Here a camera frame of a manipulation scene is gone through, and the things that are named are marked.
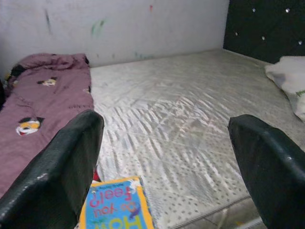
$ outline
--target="wall stain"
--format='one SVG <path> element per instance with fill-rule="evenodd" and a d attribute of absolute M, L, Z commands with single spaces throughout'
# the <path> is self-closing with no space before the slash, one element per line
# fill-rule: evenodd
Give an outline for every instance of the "wall stain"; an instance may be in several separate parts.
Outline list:
<path fill-rule="evenodd" d="M 44 9 L 44 14 L 45 14 L 45 16 L 46 16 L 46 21 L 47 21 L 47 26 L 48 26 L 49 34 L 52 34 L 52 28 L 51 28 L 51 23 L 50 23 L 50 17 L 49 17 L 49 13 L 48 13 L 47 9 Z"/>
<path fill-rule="evenodd" d="M 97 22 L 95 22 L 92 27 L 91 27 L 91 36 L 99 36 L 101 31 L 102 31 L 102 28 L 105 24 L 106 20 L 103 19 L 103 20 L 98 20 Z"/>
<path fill-rule="evenodd" d="M 137 60 L 148 60 L 148 59 L 153 59 L 154 55 L 143 55 L 143 54 L 139 54 L 137 52 L 134 52 L 134 57 Z"/>

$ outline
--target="quilted mattress cover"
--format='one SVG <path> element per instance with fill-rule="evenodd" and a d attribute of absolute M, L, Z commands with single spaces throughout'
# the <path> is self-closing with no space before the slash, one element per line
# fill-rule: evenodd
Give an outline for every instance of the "quilted mattress cover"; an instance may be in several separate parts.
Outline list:
<path fill-rule="evenodd" d="M 229 118 L 257 116 L 305 149 L 305 126 L 264 65 L 215 50 L 92 68 L 95 111 L 105 119 L 101 179 L 141 176 L 156 228 L 257 222 Z"/>

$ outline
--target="blue book cover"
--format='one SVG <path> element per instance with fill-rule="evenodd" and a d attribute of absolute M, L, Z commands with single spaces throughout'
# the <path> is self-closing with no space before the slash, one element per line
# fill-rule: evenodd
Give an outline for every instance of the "blue book cover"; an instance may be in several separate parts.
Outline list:
<path fill-rule="evenodd" d="M 80 217 L 81 229 L 153 229 L 139 177 L 91 185 Z"/>

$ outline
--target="pillowcase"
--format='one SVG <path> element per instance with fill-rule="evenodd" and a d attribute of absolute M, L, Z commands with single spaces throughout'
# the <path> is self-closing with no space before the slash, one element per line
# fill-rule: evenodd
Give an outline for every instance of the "pillowcase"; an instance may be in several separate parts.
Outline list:
<path fill-rule="evenodd" d="M 269 79 L 287 95 L 292 110 L 305 122 L 305 56 L 283 56 L 265 67 Z"/>

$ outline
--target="purple blanket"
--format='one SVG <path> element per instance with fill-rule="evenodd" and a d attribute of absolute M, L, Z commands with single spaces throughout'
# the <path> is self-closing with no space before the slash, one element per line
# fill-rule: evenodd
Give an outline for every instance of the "purple blanket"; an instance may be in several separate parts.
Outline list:
<path fill-rule="evenodd" d="M 0 112 L 0 197 L 26 165 L 78 113 L 93 109 L 84 54 L 36 54 L 12 70 Z"/>

